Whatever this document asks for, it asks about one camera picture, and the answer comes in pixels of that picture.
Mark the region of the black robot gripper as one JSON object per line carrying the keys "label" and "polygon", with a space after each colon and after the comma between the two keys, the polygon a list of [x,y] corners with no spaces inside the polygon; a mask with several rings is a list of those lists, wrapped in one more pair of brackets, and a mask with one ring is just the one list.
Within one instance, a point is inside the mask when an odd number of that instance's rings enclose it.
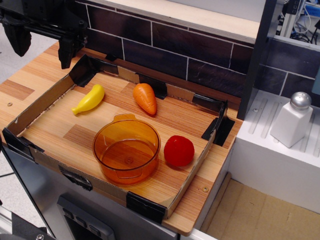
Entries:
{"label": "black robot gripper", "polygon": [[72,9],[73,0],[2,0],[0,22],[14,50],[23,57],[31,45],[31,32],[59,40],[58,59],[68,69],[87,43],[88,23]]}

